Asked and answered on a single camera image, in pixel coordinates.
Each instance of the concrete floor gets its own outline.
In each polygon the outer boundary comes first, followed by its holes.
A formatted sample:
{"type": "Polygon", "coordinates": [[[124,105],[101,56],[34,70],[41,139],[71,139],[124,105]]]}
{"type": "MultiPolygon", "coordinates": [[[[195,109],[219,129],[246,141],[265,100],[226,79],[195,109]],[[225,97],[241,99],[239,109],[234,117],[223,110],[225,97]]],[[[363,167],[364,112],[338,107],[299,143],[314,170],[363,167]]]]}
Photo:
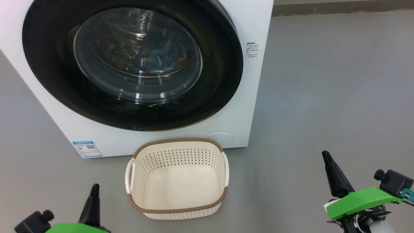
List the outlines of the concrete floor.
{"type": "MultiPolygon", "coordinates": [[[[101,185],[112,232],[340,232],[325,223],[330,198],[320,153],[329,150],[356,190],[377,169],[414,177],[414,12],[273,18],[250,145],[229,149],[229,192],[212,216],[155,221],[134,210],[129,157],[81,159],[0,56],[0,232],[35,210],[77,222],[101,185]]],[[[414,208],[389,205],[398,233],[414,208]]]]}

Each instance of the glass door window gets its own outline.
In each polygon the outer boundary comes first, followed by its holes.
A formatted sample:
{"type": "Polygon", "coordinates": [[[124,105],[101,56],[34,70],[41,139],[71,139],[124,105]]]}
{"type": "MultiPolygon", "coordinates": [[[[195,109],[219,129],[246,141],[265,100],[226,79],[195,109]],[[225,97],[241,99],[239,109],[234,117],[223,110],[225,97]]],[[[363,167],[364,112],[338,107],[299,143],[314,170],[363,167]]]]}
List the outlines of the glass door window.
{"type": "Polygon", "coordinates": [[[174,20],[139,8],[116,8],[88,19],[76,32],[74,55],[95,85],[136,104],[160,104],[198,80],[202,55],[174,20]]]}

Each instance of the basket handle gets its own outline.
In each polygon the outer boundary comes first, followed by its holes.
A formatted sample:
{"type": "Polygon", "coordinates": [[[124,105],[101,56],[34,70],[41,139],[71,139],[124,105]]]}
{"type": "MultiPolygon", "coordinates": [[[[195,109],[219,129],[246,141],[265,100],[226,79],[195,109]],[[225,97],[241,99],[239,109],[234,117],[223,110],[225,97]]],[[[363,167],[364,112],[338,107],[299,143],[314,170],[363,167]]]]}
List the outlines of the basket handle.
{"type": "Polygon", "coordinates": [[[230,172],[229,172],[229,161],[227,160],[227,156],[226,153],[222,152],[221,153],[223,155],[224,158],[224,169],[226,169],[226,187],[229,186],[229,176],[230,176],[230,172]]]}
{"type": "Polygon", "coordinates": [[[125,189],[127,190],[127,193],[128,193],[128,194],[131,194],[131,187],[129,186],[129,182],[130,182],[130,176],[129,176],[129,173],[130,173],[130,171],[131,171],[132,162],[133,162],[134,160],[135,160],[135,159],[134,159],[134,158],[132,158],[132,159],[128,162],[128,165],[127,165],[127,170],[125,171],[125,189]]]}

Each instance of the washing machine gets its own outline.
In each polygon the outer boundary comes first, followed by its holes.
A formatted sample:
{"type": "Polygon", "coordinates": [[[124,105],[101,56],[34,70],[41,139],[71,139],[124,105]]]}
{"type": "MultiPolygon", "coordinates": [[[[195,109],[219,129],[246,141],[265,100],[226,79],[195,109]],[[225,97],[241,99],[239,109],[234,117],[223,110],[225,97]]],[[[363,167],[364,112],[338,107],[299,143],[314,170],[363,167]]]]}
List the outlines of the washing machine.
{"type": "Polygon", "coordinates": [[[0,49],[84,158],[169,138],[246,147],[272,5],[2,0],[0,49]]]}

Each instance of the plastic basket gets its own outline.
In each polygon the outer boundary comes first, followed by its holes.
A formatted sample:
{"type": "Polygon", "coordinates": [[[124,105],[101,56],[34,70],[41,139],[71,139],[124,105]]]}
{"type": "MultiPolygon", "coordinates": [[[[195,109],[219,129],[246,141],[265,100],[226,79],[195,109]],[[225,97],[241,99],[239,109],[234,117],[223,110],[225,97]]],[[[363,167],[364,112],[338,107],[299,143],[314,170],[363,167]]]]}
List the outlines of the plastic basket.
{"type": "Polygon", "coordinates": [[[226,154],[206,138],[147,143],[134,153],[125,172],[129,201],[153,219],[211,215],[220,207],[228,185],[226,154]]]}

